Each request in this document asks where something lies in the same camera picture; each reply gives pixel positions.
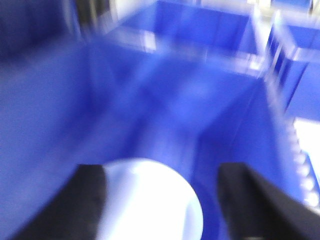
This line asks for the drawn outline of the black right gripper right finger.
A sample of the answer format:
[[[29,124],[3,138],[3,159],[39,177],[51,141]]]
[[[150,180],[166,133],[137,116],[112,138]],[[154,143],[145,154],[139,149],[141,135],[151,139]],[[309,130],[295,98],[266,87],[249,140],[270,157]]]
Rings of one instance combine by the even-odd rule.
[[[320,216],[242,162],[218,168],[217,196],[232,240],[318,240]]]

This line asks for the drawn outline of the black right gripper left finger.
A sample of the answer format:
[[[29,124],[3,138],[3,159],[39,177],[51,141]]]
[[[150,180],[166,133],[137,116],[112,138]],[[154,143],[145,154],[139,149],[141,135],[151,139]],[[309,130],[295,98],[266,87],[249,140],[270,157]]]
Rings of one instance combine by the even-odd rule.
[[[102,165],[80,164],[59,193],[13,240],[95,240],[107,198]]]

